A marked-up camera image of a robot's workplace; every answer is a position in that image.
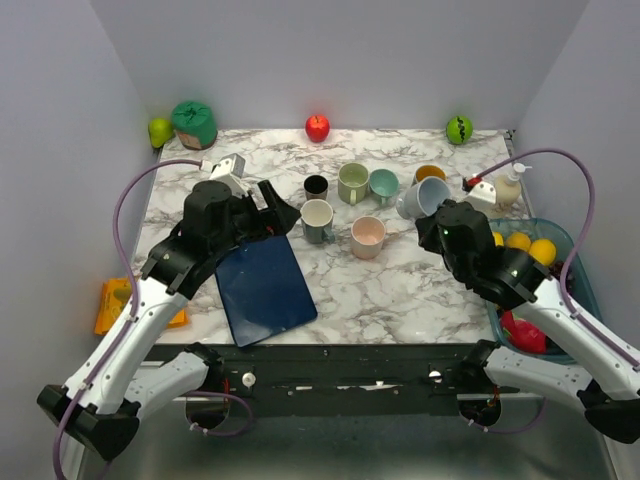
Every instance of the green canister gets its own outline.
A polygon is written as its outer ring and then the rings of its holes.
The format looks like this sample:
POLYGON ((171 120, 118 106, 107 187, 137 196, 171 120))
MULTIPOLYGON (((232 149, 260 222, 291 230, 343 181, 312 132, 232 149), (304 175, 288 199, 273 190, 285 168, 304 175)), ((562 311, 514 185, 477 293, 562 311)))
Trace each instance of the green canister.
POLYGON ((211 108, 203 103, 181 103, 173 109, 171 123, 182 145, 190 150, 209 148, 218 136, 211 108))

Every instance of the orange box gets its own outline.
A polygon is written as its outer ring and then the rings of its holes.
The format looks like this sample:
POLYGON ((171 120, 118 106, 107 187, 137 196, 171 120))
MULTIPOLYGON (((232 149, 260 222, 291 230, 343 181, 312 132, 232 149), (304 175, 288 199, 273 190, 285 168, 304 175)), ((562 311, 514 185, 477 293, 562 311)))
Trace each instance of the orange box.
MULTIPOLYGON (((96 319, 94 332, 98 335, 106 335, 116 322, 125 305, 131 296, 131 285, 125 278, 112 278, 107 283, 102 284, 102 300, 100 310, 96 319)), ((173 320, 169 322, 168 328, 177 328, 187 325, 189 317, 186 310, 180 310, 173 320)))

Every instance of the black cup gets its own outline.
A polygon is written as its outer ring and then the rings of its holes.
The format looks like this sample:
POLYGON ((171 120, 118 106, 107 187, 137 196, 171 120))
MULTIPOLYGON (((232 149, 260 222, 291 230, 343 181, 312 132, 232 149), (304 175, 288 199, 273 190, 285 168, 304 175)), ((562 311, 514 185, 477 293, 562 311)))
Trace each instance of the black cup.
POLYGON ((329 182, 322 175, 311 175, 304 181, 304 195, 307 200, 314 198, 326 200, 328 190, 329 182))

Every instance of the white wall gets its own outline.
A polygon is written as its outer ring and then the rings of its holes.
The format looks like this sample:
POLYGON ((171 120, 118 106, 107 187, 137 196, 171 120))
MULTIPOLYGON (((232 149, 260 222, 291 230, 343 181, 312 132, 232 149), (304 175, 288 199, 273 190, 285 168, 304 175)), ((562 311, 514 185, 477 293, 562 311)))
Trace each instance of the white wall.
POLYGON ((91 0, 152 114, 224 127, 513 128, 587 0, 91 0))
MULTIPOLYGON (((111 214, 151 162, 145 109, 85 0, 0 5, 0 476, 51 478, 36 405, 95 345, 101 282, 121 273, 111 214)), ((136 214, 123 219, 129 248, 136 214)))
MULTIPOLYGON (((581 257, 606 323, 640 347, 640 3, 591 0, 520 123, 516 148, 566 148, 591 170, 596 217, 581 257)), ((530 162, 538 216, 579 232, 586 185, 562 158, 530 162)), ((628 449, 639 458, 640 445, 628 449)), ((638 473, 640 461, 636 460, 638 473)), ((625 478, 639 478, 633 475, 625 478)))

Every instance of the green mug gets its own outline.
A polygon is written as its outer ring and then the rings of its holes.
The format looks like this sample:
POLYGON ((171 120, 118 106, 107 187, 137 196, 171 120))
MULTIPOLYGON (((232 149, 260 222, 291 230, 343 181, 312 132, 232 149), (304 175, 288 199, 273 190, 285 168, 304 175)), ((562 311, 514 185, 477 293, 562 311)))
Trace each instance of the green mug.
POLYGON ((349 205, 364 200, 369 188, 369 171, 360 163, 347 163, 338 172, 338 196, 349 205))
POLYGON ((369 177, 369 189, 373 194, 373 198, 380 205, 387 205, 389 200, 398 193, 400 182, 398 177, 391 170, 380 168, 371 172, 369 177))

